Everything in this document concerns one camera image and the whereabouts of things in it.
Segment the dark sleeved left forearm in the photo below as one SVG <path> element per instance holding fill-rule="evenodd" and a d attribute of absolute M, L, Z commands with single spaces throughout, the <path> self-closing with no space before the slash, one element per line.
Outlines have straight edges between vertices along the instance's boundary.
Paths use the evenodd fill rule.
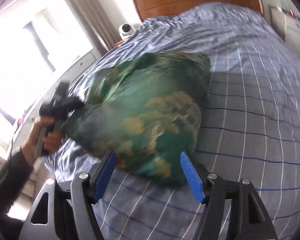
<path fill-rule="evenodd" d="M 26 184 L 33 166 L 21 149 L 13 153 L 0 169 L 0 215 L 8 213 Z"/>

